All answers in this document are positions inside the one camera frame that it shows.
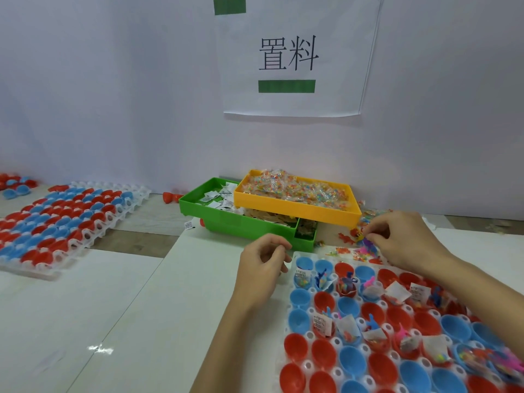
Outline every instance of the person's left arm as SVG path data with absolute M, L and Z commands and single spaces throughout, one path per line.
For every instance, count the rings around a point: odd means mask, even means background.
M 239 391 L 247 324 L 273 294 L 280 272 L 288 271 L 284 264 L 291 262 L 287 249 L 291 244 L 274 234 L 266 234 L 244 248 L 233 295 L 190 393 Z

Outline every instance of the wall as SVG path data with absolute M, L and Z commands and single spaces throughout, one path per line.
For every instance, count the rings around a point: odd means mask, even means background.
M 385 0 L 360 116 L 224 115 L 211 0 L 0 0 L 0 166 L 156 191 L 281 167 L 524 219 L 522 0 Z

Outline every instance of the hand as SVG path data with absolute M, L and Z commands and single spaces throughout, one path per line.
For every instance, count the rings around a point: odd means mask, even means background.
M 362 233 L 391 264 L 424 277 L 432 277 L 442 261 L 453 257 L 416 212 L 382 214 Z
M 244 248 L 240 254 L 232 301 L 247 310 L 258 309 L 267 302 L 277 285 L 280 272 L 287 273 L 285 253 L 291 244 L 280 236 L 266 234 Z

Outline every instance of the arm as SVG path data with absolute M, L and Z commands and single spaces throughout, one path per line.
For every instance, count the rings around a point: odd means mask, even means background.
M 428 277 L 449 290 L 516 356 L 524 358 L 524 296 L 451 254 L 419 214 L 383 214 L 373 219 L 363 234 L 393 265 Z
M 247 325 L 273 294 L 280 272 L 288 271 L 284 262 L 291 262 L 291 257 L 286 249 L 291 249 L 291 244 L 273 234 L 246 246 L 240 255 L 233 295 L 190 393 L 239 391 Z

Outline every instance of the clear plastic egg tray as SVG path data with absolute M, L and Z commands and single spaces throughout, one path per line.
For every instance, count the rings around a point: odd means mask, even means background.
M 72 182 L 19 212 L 0 218 L 0 270 L 55 279 L 142 204 L 151 191 L 144 186 Z
M 326 270 L 331 290 L 320 291 L 311 277 L 297 272 L 297 264 L 314 276 Z M 446 314 L 431 306 L 406 300 L 394 304 L 385 295 L 370 300 L 361 286 L 373 276 L 387 288 L 398 282 L 406 288 L 411 283 L 434 287 L 436 284 L 393 266 L 358 261 L 340 262 L 336 257 L 306 252 L 293 255 L 292 286 L 285 322 L 283 346 L 277 356 L 277 375 L 273 391 L 284 393 L 431 393 L 431 392 L 517 392 L 524 391 L 522 375 L 507 375 L 487 361 L 485 368 L 472 368 L 463 356 L 469 350 L 491 349 L 502 353 L 503 343 L 478 318 L 460 312 Z M 341 292 L 337 281 L 354 272 L 354 296 Z M 329 306 L 333 320 L 331 332 L 317 329 L 318 315 Z M 386 340 L 344 339 L 337 321 L 351 314 L 361 332 L 370 329 L 370 314 L 382 328 Z M 398 331 L 407 332 L 417 346 L 408 352 L 399 349 Z M 440 337 L 445 361 L 439 362 L 425 352 L 424 339 Z

